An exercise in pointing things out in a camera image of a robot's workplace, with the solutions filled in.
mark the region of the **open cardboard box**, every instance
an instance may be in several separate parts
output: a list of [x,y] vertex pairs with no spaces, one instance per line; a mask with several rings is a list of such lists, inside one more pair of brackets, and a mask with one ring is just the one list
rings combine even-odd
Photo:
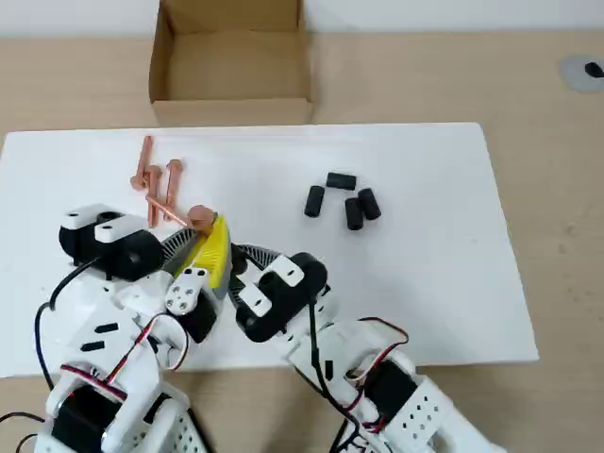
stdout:
[[303,0],[161,0],[149,97],[162,126],[310,119]]

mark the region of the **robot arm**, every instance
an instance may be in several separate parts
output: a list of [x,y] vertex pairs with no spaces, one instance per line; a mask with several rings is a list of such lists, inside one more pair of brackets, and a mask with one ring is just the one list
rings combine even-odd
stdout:
[[220,216],[209,237],[183,230],[164,243],[127,217],[96,205],[68,214],[61,229],[75,262],[102,254],[82,277],[103,291],[114,282],[112,303],[72,341],[36,452],[208,451],[188,398],[161,370],[203,342],[227,294],[247,338],[273,347],[355,426],[334,451],[504,451],[416,374],[404,330],[377,318],[334,323],[335,290],[313,256],[233,245]]
[[328,392],[358,422],[357,445],[365,451],[505,451],[484,438],[434,382],[416,374],[403,353],[409,339],[404,330],[377,318],[334,324],[335,294],[319,261],[279,255],[251,275],[235,277],[243,287],[231,284],[243,331],[252,341],[273,344],[318,392]]

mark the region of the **copper screw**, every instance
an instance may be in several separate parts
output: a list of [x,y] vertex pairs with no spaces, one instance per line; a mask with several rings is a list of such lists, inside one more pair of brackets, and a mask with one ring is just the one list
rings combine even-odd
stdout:
[[[149,192],[150,196],[157,197],[159,191],[159,179],[161,178],[161,168],[157,165],[151,165],[147,168],[149,173]],[[158,225],[158,209],[151,203],[147,212],[147,224],[149,228],[155,228]]]
[[147,181],[144,177],[144,172],[149,158],[151,157],[151,149],[153,148],[153,137],[147,135],[143,141],[143,149],[141,150],[141,156],[139,157],[139,168],[137,169],[136,175],[130,179],[130,185],[135,191],[141,191],[147,187]]
[[187,217],[189,217],[193,229],[210,235],[211,227],[216,219],[216,213],[203,205],[197,205],[189,210]]
[[[166,207],[173,210],[176,206],[176,194],[180,183],[180,175],[182,174],[182,162],[178,159],[172,159],[168,165],[166,165],[166,168],[170,172],[170,177],[168,179],[168,194],[166,195]],[[170,222],[172,217],[164,212],[163,220]]]
[[169,217],[181,224],[183,227],[193,228],[193,225],[188,221],[188,219],[178,215],[178,213],[174,209],[170,209],[166,205],[161,203],[156,196],[148,195],[146,196],[146,199],[150,205],[153,205],[154,208],[162,211],[164,214],[167,214]]

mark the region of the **white board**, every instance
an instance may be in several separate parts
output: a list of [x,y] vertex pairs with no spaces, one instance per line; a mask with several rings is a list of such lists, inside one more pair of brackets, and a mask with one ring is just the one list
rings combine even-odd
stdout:
[[[34,314],[70,271],[58,241],[62,214],[104,203],[146,215],[143,195],[129,186],[146,134],[157,137],[152,163],[184,162],[180,210],[201,203],[222,212],[235,243],[312,253],[327,266],[340,316],[376,315],[404,327],[406,352],[418,363],[538,359],[478,125],[55,131],[10,134],[0,159],[0,376],[39,373]],[[372,187],[382,217],[347,230],[347,193],[338,190],[327,190],[320,218],[305,217],[309,186],[329,171]],[[158,234],[173,228],[164,224]],[[51,369],[91,309],[75,283],[44,315]],[[227,303],[211,339],[186,364],[281,361],[270,346],[245,339]]]

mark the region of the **table surface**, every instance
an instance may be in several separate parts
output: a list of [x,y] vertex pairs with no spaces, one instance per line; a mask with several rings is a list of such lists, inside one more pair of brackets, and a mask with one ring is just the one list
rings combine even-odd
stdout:
[[[0,41],[0,134],[156,126],[150,52],[149,40]],[[604,93],[561,81],[558,63],[575,53],[604,59],[604,32],[323,35],[313,44],[317,123],[484,128],[542,358],[424,371],[514,452],[594,450],[604,424]],[[289,370],[169,379],[189,393],[219,452],[323,453],[341,420]],[[0,380],[0,413],[42,413],[46,394],[40,378]],[[36,428],[7,422],[0,445],[12,451]]]

